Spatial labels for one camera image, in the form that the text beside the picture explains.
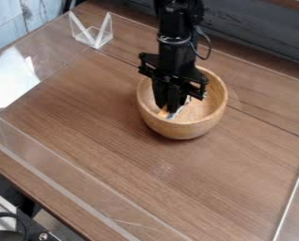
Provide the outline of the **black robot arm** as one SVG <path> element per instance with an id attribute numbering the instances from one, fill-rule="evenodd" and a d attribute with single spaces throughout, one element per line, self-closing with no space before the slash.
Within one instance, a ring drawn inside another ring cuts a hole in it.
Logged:
<path id="1" fill-rule="evenodd" d="M 208 77 L 196 67 L 196 58 L 206 60 L 210 52 L 197 52 L 198 37 L 209 38 L 200 30 L 201 0 L 154 0 L 160 18 L 158 52 L 138 54 L 138 72 L 150 78 L 154 103 L 176 113 L 186 97 L 204 99 Z"/>

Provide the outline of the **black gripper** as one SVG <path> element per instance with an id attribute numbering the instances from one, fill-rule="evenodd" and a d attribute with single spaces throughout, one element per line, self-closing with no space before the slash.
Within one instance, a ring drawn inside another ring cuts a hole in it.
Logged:
<path id="1" fill-rule="evenodd" d="M 197 44 L 189 41 L 184 44 L 160 43 L 156 54 L 138 54 L 138 72 L 150 78 L 156 106 L 166 107 L 174 113 L 184 106 L 188 96 L 201 100 L 205 94 L 208 78 L 194 66 Z"/>

